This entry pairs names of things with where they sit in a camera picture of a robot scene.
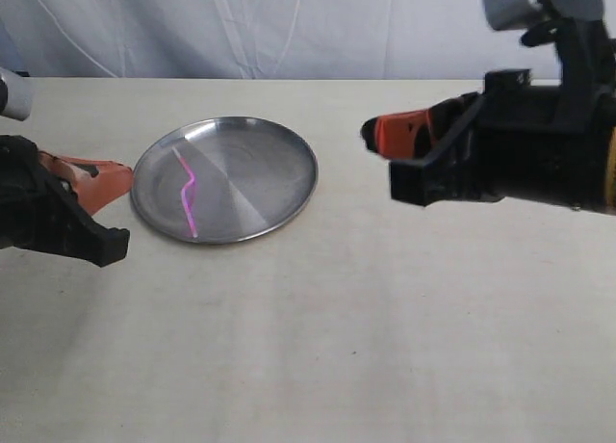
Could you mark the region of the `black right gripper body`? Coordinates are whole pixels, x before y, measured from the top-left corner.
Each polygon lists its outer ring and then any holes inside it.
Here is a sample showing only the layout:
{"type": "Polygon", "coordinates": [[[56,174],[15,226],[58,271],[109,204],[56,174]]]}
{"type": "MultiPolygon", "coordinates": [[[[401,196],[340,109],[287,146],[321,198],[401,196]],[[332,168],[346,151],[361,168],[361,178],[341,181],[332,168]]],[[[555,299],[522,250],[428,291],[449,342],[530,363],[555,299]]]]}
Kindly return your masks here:
{"type": "Polygon", "coordinates": [[[526,69],[486,73],[483,93],[427,155],[390,163],[392,199],[614,209],[614,40],[601,20],[555,19],[522,42],[554,44],[559,84],[533,85],[526,69]]]}

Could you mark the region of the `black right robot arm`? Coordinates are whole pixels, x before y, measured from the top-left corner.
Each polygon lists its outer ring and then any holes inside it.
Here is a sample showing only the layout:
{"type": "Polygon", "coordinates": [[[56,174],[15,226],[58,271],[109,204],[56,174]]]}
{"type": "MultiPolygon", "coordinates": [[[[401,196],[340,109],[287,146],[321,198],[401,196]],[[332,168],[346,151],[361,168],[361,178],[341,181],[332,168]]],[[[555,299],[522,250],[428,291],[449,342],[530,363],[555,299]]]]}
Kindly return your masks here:
{"type": "Polygon", "coordinates": [[[368,119],[366,149],[389,163],[391,197],[494,203],[507,197],[615,211],[615,41],[602,21],[550,19],[526,47],[552,44],[555,85],[524,68],[493,70],[482,91],[368,119]]]}

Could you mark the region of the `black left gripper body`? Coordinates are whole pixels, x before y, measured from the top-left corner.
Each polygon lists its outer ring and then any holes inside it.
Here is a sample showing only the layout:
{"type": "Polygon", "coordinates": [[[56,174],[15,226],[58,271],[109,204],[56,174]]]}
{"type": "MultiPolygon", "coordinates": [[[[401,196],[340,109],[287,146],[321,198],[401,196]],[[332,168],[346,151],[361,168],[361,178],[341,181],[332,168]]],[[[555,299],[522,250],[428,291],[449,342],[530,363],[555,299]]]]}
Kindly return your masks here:
{"type": "Polygon", "coordinates": [[[1,248],[79,259],[99,268],[124,259],[130,232],[96,222],[68,184],[39,162],[40,151],[24,137],[1,137],[1,248]]]}

